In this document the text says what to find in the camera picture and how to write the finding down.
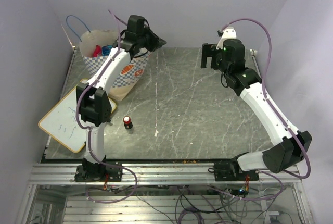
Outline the blue checkered paper bag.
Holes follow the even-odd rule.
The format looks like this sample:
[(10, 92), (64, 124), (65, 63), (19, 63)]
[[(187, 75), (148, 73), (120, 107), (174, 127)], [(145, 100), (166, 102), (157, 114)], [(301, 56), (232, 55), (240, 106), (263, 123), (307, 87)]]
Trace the blue checkered paper bag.
[(79, 49), (94, 79), (79, 101), (102, 78), (111, 83), (108, 95), (121, 101), (142, 76), (152, 53), (142, 48), (143, 29), (150, 25), (146, 18), (132, 15), (125, 26), (117, 31), (88, 29), (79, 37)]

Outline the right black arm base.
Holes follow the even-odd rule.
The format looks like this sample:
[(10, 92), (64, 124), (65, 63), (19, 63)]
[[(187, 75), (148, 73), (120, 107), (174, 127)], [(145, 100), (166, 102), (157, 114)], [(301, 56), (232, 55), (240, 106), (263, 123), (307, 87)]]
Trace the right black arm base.
[(238, 165), (229, 162), (217, 163), (210, 168), (210, 172), (214, 174), (215, 181), (258, 181), (259, 175), (255, 170), (242, 171)]

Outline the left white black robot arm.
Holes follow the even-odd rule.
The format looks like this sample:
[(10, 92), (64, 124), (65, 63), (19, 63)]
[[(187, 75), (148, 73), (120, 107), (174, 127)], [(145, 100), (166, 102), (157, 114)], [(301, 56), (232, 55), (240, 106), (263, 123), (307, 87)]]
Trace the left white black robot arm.
[(121, 71), (141, 50), (154, 52), (165, 45), (150, 28), (148, 21), (131, 15), (124, 33), (119, 33), (110, 54), (98, 71), (86, 82), (76, 86), (76, 122), (86, 132), (86, 152), (82, 168), (95, 181), (106, 175), (104, 130), (111, 120), (111, 104), (108, 92)]

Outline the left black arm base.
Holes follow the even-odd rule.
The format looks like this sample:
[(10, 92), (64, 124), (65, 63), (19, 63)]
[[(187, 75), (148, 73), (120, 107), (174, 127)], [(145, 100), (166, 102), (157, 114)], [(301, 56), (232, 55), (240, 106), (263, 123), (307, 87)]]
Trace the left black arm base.
[(122, 179), (122, 169), (110, 168), (102, 164), (93, 164), (86, 160), (82, 165), (77, 166), (74, 175), (75, 182), (120, 182)]

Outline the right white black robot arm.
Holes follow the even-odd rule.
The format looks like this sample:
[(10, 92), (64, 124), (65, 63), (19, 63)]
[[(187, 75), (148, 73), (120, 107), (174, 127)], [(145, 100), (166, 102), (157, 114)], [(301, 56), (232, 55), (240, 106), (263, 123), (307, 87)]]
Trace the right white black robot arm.
[(259, 152), (241, 154), (230, 166), (229, 174), (241, 180), (249, 170), (268, 169), (273, 173), (287, 169), (305, 159), (312, 142), (308, 131), (300, 131), (277, 108), (267, 93), (262, 91), (262, 79), (246, 66), (245, 46), (239, 39), (224, 40), (223, 46), (204, 43), (201, 67), (206, 68), (211, 58), (211, 68), (221, 72), (221, 83), (231, 88), (253, 110), (267, 131), (272, 147)]

